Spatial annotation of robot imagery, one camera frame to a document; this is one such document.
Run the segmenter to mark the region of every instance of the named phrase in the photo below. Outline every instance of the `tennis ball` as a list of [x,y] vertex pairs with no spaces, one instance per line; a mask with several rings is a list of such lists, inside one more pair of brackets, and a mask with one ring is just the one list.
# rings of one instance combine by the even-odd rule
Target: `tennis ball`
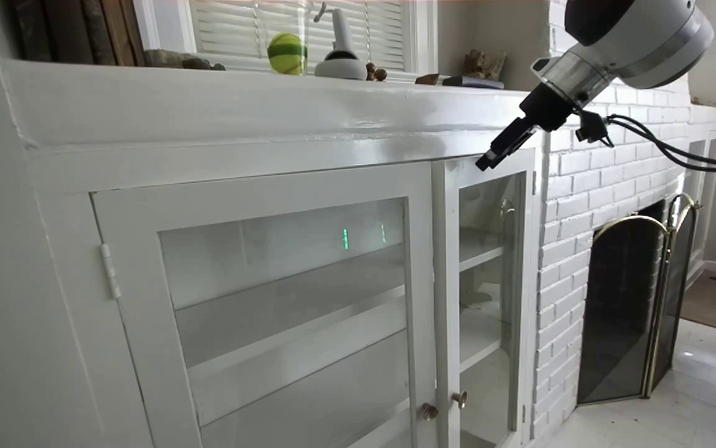
[[269,64],[281,75],[299,75],[307,67],[309,50],[293,32],[281,32],[266,47]]

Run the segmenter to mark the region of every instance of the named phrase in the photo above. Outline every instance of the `built-in cabinet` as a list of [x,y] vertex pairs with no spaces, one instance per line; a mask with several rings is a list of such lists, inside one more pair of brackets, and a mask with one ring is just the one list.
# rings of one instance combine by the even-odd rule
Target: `built-in cabinet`
[[523,440],[532,167],[93,194],[158,448]]

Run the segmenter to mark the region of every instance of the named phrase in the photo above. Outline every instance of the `cabinet door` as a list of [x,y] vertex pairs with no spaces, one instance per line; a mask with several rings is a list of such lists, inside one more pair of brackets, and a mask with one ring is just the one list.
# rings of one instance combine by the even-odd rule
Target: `cabinet door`
[[520,445],[532,391],[534,151],[435,167],[443,445]]
[[430,167],[94,194],[158,448],[432,448]]

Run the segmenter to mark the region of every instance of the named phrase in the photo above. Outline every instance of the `fireplace screen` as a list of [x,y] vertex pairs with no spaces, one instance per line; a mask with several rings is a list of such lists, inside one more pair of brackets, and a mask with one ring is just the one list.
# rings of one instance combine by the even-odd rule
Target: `fireplace screen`
[[672,368],[696,206],[680,197],[596,231],[580,404],[649,396]]

